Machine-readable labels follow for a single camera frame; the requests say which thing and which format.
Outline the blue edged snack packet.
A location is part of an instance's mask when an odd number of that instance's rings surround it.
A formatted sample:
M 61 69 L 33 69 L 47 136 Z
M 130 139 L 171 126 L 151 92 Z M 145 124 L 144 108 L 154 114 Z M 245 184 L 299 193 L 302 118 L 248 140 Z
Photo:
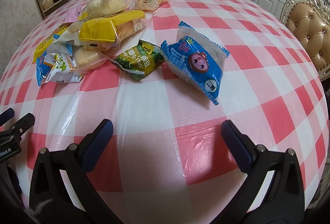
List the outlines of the blue edged snack packet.
M 65 54 L 70 57 L 73 55 L 71 45 L 56 41 L 51 43 L 50 46 L 36 60 L 36 80 L 39 87 L 46 83 L 46 76 L 50 71 L 50 67 L 43 63 L 45 56 L 50 53 Z

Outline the white green snack packet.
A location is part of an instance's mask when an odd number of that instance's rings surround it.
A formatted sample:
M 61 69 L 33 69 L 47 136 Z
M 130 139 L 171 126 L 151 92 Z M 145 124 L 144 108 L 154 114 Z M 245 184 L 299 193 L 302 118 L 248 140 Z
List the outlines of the white green snack packet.
M 82 75 L 75 72 L 76 67 L 70 56 L 65 54 L 50 53 L 45 56 L 43 63 L 50 67 L 45 82 L 79 83 Z

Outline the yellow snack packet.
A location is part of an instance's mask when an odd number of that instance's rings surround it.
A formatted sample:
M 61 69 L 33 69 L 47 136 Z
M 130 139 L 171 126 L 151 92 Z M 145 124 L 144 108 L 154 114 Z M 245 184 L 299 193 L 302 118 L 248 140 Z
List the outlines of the yellow snack packet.
M 62 35 L 63 32 L 72 24 L 72 22 L 63 23 L 57 29 L 53 31 L 53 33 L 48 36 L 44 41 L 42 41 L 34 50 L 34 58 L 33 64 L 36 63 L 38 57 L 42 55 L 42 53 L 50 46 L 50 44 L 54 41 L 54 35 Z

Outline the yellow bread package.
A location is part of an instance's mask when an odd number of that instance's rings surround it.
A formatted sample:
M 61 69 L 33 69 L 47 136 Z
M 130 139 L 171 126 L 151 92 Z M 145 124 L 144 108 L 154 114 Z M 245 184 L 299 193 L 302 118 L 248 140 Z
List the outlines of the yellow bread package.
M 118 49 L 126 38 L 145 28 L 145 13 L 134 9 L 84 22 L 78 38 L 81 46 L 107 51 Z

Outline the green pea snack packet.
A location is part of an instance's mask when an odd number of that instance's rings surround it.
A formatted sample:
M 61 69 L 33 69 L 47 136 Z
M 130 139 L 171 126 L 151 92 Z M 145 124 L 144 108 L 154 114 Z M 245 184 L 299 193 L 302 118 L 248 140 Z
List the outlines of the green pea snack packet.
M 110 59 L 110 62 L 133 81 L 140 81 L 161 66 L 165 60 L 159 46 L 139 40 L 136 46 Z

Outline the pale bun clear package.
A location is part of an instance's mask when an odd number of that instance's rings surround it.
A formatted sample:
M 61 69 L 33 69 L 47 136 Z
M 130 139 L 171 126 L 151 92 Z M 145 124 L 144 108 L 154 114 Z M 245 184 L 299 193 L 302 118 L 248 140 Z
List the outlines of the pale bun clear package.
M 112 16 L 128 9 L 136 0 L 90 0 L 79 12 L 78 19 L 88 21 Z

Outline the blue cartoon snack packet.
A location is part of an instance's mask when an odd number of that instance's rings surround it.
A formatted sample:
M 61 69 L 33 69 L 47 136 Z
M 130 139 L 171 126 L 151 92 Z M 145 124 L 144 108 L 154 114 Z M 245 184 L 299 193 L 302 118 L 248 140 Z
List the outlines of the blue cartoon snack packet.
M 230 52 L 181 21 L 177 42 L 163 41 L 160 49 L 171 72 L 203 92 L 214 105 L 223 77 L 224 64 Z

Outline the pink checkered tablecloth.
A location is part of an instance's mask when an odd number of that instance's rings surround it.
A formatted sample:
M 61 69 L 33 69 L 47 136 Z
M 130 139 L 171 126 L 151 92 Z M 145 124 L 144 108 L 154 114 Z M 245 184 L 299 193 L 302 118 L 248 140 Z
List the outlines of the pink checkered tablecloth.
M 168 0 L 121 45 L 172 44 L 178 24 L 189 24 L 230 52 L 218 105 L 167 64 L 139 82 L 106 62 L 79 83 L 39 87 L 36 46 L 88 1 L 72 0 L 40 22 L 1 77 L 1 109 L 36 118 L 15 158 L 25 202 L 38 151 L 78 143 L 108 118 L 114 136 L 88 177 L 124 223 L 214 219 L 246 177 L 220 135 L 227 119 L 269 150 L 295 150 L 310 203 L 327 157 L 327 104 L 312 60 L 276 17 L 249 0 Z

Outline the beige tufted chair right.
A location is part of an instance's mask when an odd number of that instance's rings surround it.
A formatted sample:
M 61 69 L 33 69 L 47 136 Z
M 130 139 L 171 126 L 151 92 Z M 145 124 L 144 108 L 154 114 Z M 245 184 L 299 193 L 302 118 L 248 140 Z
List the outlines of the beige tufted chair right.
M 329 3 L 323 0 L 286 0 L 280 22 L 299 40 L 320 80 L 329 78 Z

